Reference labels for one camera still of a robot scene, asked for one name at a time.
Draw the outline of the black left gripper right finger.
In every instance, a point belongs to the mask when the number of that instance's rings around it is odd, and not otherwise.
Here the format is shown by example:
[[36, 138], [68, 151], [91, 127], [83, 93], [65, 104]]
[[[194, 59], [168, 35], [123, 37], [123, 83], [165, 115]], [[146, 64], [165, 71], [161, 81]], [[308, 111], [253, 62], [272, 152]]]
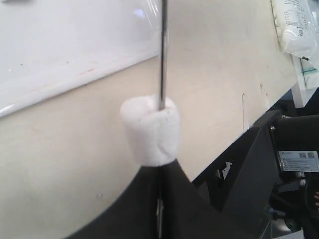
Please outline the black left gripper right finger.
[[264, 239], [271, 236], [270, 218], [258, 225], [241, 217], [240, 226], [214, 209], [189, 181], [177, 160], [162, 166], [162, 238], [164, 239]]

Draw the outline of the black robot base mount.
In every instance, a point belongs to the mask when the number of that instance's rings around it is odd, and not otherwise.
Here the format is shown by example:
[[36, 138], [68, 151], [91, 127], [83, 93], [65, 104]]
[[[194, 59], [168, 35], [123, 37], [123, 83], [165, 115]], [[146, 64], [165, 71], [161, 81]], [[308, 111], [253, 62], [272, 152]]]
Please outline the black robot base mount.
[[269, 111], [194, 180], [210, 204], [255, 239], [273, 222], [319, 236], [319, 117]]

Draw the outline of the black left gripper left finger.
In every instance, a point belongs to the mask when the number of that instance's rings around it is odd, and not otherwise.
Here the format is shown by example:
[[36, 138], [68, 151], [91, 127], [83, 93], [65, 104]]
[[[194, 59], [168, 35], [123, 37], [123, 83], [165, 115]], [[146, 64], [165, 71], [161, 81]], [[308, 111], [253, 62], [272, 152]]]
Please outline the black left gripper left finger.
[[120, 197], [69, 239], [156, 239], [159, 169], [141, 167]]

